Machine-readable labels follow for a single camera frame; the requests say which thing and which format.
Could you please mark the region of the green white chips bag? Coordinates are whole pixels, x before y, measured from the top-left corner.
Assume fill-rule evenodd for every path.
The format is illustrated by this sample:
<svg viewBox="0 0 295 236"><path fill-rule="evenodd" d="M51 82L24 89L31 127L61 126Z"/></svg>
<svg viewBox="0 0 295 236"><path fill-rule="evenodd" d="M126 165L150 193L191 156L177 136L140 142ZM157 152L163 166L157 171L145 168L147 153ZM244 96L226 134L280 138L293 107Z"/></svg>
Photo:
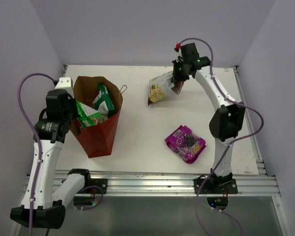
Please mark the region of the green white chips bag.
<svg viewBox="0 0 295 236"><path fill-rule="evenodd" d="M76 119L75 123L80 131L104 122L102 115L96 109L79 101L76 101L76 106L79 117Z"/></svg>

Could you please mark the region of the brown yellow chips bag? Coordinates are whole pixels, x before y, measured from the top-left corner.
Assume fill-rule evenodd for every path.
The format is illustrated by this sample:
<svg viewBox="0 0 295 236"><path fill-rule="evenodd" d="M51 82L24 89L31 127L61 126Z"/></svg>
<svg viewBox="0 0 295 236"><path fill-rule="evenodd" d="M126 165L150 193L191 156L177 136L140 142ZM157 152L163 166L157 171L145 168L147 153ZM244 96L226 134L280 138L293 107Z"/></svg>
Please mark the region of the brown yellow chips bag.
<svg viewBox="0 0 295 236"><path fill-rule="evenodd" d="M183 85L184 81L174 81L172 71L150 79L147 104L151 105L175 94L179 95Z"/></svg>

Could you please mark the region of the dark green snack bag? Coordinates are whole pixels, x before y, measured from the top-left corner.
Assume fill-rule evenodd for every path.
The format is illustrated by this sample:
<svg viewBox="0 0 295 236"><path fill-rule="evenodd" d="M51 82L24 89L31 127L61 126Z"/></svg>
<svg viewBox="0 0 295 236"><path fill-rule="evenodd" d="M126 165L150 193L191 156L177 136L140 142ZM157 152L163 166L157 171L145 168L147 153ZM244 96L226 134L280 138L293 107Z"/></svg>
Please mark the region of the dark green snack bag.
<svg viewBox="0 0 295 236"><path fill-rule="evenodd" d="M98 95L93 100L94 108L102 115L110 118L116 113L114 104L110 98L107 87L99 83L98 84Z"/></svg>

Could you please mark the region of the red brown paper bag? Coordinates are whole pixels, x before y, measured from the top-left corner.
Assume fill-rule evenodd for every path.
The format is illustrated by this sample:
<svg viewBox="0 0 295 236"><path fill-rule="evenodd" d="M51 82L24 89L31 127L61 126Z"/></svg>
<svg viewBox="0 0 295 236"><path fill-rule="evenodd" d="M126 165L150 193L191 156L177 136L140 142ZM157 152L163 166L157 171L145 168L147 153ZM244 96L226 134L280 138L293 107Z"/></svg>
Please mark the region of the red brown paper bag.
<svg viewBox="0 0 295 236"><path fill-rule="evenodd" d="M72 134L78 140L88 158L107 156L112 153L123 102L121 89L102 76L77 77L73 87L76 101L91 107L95 97L99 94L99 83L102 83L108 89L109 96L117 109L117 113L101 124L81 129L77 125L77 120L74 120L71 122L70 127Z"/></svg>

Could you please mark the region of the purple candy bag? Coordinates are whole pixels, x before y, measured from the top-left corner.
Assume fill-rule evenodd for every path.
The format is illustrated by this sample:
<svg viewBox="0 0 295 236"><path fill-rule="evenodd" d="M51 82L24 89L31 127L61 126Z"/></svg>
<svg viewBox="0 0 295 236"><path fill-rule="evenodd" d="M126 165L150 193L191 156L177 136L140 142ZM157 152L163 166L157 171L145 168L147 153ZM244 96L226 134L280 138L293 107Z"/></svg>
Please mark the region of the purple candy bag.
<svg viewBox="0 0 295 236"><path fill-rule="evenodd" d="M185 163L193 164L207 147L206 141L187 127L180 125L165 139L167 147Z"/></svg>

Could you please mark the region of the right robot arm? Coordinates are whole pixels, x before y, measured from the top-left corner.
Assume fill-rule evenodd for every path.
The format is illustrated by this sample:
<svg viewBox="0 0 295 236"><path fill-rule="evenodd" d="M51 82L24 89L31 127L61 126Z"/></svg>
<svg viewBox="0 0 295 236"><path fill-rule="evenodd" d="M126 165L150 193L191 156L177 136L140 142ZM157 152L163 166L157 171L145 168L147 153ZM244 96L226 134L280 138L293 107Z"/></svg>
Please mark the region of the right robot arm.
<svg viewBox="0 0 295 236"><path fill-rule="evenodd" d="M236 187L232 173L233 141L243 126L245 108L228 94L213 69L213 58L201 57L195 43L175 46L177 59L173 61L174 82L184 82L194 78L209 97L214 115L209 122L209 130L215 139L214 163L210 174L195 182L201 194L218 194Z"/></svg>

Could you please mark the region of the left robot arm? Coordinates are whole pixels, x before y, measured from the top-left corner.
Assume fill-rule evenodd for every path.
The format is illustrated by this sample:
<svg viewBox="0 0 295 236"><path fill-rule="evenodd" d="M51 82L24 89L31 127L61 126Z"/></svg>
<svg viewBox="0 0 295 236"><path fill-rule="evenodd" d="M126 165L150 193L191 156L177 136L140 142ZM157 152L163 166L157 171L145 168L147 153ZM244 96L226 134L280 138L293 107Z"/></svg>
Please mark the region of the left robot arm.
<svg viewBox="0 0 295 236"><path fill-rule="evenodd" d="M79 191L89 192L92 180L89 170L72 169L53 190L65 136L78 113L75 99L64 89L49 91L46 105L34 126L34 157L26 193L21 205L11 210L10 218L25 227L59 229L68 204Z"/></svg>

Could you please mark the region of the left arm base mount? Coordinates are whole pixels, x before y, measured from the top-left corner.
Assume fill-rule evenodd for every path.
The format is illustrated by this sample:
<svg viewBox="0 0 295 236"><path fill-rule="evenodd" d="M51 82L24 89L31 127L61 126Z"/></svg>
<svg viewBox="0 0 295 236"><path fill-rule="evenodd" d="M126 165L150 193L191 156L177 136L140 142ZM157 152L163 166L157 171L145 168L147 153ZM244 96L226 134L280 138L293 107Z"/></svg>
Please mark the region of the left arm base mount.
<svg viewBox="0 0 295 236"><path fill-rule="evenodd" d="M101 190L94 187L94 186L97 186L103 190L103 194L106 194L107 187L108 187L108 180L106 178L92 178L90 180L89 186L93 186L93 187L84 190L83 193L90 194L91 196L95 196L97 194L101 195Z"/></svg>

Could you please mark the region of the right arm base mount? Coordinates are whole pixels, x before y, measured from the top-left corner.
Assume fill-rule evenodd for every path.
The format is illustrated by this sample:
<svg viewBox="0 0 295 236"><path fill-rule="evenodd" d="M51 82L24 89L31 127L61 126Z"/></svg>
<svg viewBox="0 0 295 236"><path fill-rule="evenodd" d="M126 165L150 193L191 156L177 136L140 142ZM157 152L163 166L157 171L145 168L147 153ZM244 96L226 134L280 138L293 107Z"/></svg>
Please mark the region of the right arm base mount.
<svg viewBox="0 0 295 236"><path fill-rule="evenodd" d="M199 176L193 179L195 194L198 193L199 188L205 180L205 176ZM234 178L231 181L220 183L218 181L214 182L213 177L210 177L201 187L199 194L238 194L237 183Z"/></svg>

